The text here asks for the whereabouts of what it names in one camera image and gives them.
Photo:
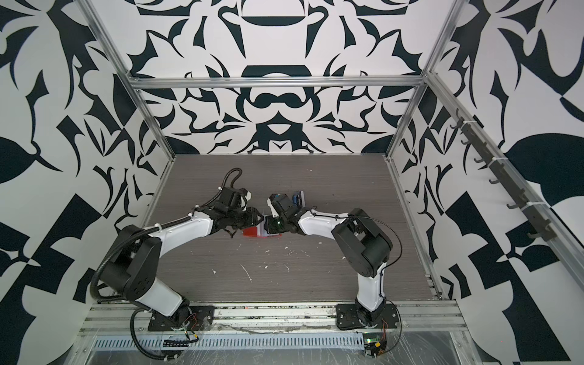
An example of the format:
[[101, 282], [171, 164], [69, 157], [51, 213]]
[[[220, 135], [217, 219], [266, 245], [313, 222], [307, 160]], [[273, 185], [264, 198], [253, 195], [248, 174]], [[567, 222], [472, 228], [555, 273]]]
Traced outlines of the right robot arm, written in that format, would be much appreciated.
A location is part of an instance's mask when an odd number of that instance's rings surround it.
[[267, 200], [271, 214], [266, 217], [269, 234], [292, 233], [334, 240], [357, 273], [354, 304], [336, 306], [336, 326], [342, 331], [375, 328], [383, 323], [386, 295], [383, 274], [388, 267], [393, 244], [364, 210], [329, 214], [301, 207], [286, 194]]

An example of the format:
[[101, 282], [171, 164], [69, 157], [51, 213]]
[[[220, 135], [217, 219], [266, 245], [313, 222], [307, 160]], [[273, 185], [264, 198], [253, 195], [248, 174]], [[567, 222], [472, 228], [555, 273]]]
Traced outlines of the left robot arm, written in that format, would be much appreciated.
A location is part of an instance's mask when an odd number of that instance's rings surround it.
[[189, 301], [158, 278], [160, 258], [219, 231], [233, 235], [262, 223], [262, 214], [249, 206], [251, 197], [246, 189], [227, 187], [185, 217], [149, 228], [123, 228], [94, 272], [92, 298], [99, 303], [129, 301], [164, 318], [171, 328], [181, 327], [190, 316]]

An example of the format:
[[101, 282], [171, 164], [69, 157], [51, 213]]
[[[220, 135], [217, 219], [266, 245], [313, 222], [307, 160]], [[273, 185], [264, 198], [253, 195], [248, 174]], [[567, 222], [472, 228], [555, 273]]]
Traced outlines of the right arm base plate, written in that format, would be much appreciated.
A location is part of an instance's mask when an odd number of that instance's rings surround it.
[[374, 311], [361, 304], [337, 304], [335, 306], [336, 326], [339, 330], [381, 329], [383, 326], [396, 329], [399, 324], [397, 309], [392, 304], [381, 303]]

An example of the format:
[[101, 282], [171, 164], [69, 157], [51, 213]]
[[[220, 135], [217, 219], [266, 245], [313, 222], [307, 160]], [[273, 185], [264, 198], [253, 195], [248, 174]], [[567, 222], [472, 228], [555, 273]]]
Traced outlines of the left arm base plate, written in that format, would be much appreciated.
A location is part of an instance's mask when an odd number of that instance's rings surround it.
[[197, 332], [207, 330], [214, 322], [215, 310], [215, 306], [196, 305], [181, 307], [170, 317], [154, 312], [148, 324], [148, 331], [168, 332], [187, 329]]

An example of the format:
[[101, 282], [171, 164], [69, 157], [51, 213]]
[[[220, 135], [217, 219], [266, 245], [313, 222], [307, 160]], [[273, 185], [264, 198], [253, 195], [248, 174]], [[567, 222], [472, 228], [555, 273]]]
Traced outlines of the red leather card holder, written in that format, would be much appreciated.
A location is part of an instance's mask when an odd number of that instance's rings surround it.
[[255, 227], [246, 228], [243, 230], [243, 236], [249, 238], [268, 238], [268, 237], [280, 237], [281, 234], [270, 234], [264, 224], [259, 224]]

